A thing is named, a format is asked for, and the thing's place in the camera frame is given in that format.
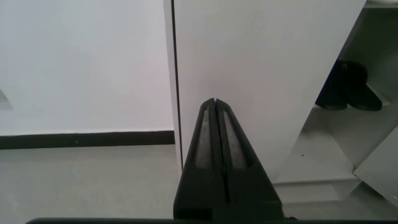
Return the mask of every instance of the cabinet door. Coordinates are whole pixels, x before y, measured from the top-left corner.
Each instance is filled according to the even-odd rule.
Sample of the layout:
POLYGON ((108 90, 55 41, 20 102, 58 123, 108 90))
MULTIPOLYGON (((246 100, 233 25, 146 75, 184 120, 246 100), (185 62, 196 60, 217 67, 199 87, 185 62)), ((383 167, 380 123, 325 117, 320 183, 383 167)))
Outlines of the cabinet door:
POLYGON ((276 180, 364 2, 175 0, 182 161, 219 98, 276 180))
POLYGON ((354 171, 354 174, 398 207, 398 128, 354 171))

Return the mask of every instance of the tiled floor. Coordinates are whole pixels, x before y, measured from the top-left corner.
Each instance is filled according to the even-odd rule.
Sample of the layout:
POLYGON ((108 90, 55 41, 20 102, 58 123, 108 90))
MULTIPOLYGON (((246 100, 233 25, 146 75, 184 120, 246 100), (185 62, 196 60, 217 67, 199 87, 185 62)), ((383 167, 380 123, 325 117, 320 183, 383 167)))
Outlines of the tiled floor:
MULTIPOLYGON (((0 151, 0 223, 37 217, 172 218, 175 146, 0 151)), ((395 219, 360 186, 343 202, 285 204, 300 219, 395 219)))

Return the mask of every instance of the shelf board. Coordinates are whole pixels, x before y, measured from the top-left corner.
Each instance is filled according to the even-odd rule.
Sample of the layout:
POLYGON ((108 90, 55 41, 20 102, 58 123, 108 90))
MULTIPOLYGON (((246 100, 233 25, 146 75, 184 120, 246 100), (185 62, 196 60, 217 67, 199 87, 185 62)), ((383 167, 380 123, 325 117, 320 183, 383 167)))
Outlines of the shelf board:
MULTIPOLYGON (((383 106, 389 106, 391 105, 391 102, 381 93, 379 93, 375 88, 371 87, 368 85, 368 87, 373 91, 374 94, 381 100, 381 103, 383 106)), ((320 106, 314 104, 312 108, 321 108, 320 106)))
POLYGON ((398 3, 366 1, 364 8, 368 9, 398 8, 398 3))
POLYGON ((355 180, 354 166, 312 112, 274 184, 355 180))

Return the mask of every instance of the white wall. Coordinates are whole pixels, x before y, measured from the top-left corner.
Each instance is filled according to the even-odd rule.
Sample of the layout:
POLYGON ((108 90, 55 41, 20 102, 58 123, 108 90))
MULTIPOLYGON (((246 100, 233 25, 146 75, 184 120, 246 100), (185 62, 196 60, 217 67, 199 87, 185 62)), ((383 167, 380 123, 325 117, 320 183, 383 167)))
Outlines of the white wall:
POLYGON ((0 135, 173 130, 163 2, 0 0, 0 89, 0 135))

